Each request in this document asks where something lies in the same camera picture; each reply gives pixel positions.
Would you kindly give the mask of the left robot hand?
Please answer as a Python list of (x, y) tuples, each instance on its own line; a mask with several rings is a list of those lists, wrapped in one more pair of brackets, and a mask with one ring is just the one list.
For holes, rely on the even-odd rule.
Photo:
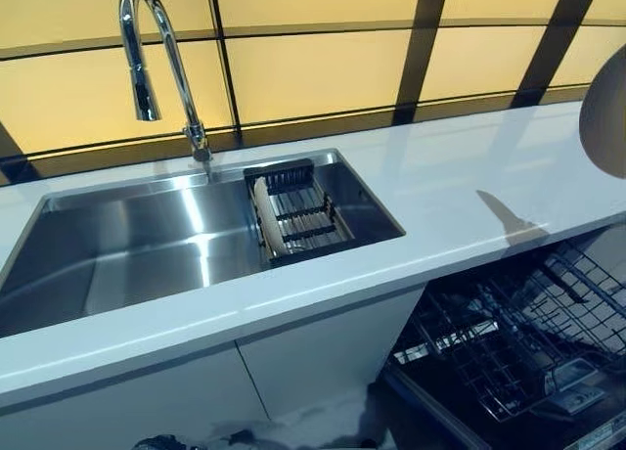
[(188, 450), (191, 446), (178, 440), (174, 435), (162, 434), (145, 438), (134, 445), (140, 450)]

